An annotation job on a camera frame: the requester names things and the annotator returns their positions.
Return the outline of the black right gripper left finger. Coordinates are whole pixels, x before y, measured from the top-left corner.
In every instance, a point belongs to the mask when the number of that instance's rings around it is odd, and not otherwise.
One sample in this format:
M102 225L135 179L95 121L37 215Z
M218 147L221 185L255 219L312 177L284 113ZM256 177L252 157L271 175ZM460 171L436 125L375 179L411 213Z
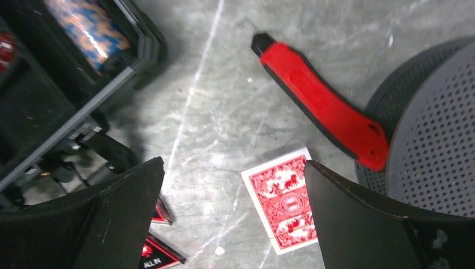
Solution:
M1 213L2 268L137 268L164 179L155 157L121 175Z

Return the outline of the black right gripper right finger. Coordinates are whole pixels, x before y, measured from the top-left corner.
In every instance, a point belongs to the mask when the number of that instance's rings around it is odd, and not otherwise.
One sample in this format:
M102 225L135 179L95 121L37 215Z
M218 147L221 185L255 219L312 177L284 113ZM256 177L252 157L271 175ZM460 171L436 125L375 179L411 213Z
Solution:
M304 175L326 268L473 268L474 219L414 207L315 161Z

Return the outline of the black foam-lined carrying case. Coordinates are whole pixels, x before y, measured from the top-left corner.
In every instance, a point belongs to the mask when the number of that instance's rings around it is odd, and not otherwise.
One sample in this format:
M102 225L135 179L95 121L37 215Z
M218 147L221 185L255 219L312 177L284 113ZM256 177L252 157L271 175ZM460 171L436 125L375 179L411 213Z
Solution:
M116 75L100 74L49 12L45 1L2 1L1 32L15 40L1 71L1 209L25 207L23 186L41 177L79 177L70 157L93 151L105 165L88 187L136 166L135 153L109 137L105 114L144 87L166 61L166 39L135 1L99 1L131 43Z

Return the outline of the poker chip roll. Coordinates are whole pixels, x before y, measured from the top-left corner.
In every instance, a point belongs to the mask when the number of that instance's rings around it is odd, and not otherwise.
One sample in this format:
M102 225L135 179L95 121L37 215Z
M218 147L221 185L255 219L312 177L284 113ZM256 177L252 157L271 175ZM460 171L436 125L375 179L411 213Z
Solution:
M99 1L44 3L96 72L116 75L127 65L131 43Z

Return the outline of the red playing card deck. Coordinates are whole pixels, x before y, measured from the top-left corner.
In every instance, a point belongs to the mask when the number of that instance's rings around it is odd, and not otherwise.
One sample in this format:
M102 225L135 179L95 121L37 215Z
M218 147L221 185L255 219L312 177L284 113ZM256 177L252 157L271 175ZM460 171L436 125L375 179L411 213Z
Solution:
M302 147L241 172L278 255L318 242L304 176L310 158Z

